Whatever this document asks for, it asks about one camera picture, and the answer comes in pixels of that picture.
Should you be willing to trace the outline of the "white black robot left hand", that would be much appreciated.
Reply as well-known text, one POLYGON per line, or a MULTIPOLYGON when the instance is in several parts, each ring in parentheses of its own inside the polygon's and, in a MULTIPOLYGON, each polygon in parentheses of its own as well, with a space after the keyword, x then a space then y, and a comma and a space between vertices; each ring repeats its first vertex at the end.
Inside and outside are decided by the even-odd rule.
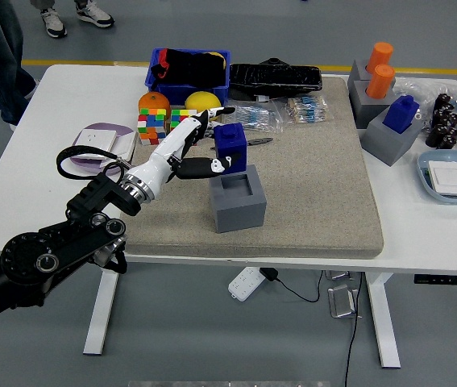
POLYGON ((174 176, 186 180, 221 175, 240 159, 240 153, 214 159, 187 159, 185 155, 198 140, 213 134, 217 123, 213 123, 212 118, 234 111, 233 107, 216 107, 184 119, 156 147, 146 163, 128 170, 121 186, 149 202, 159 196, 162 185, 174 176))

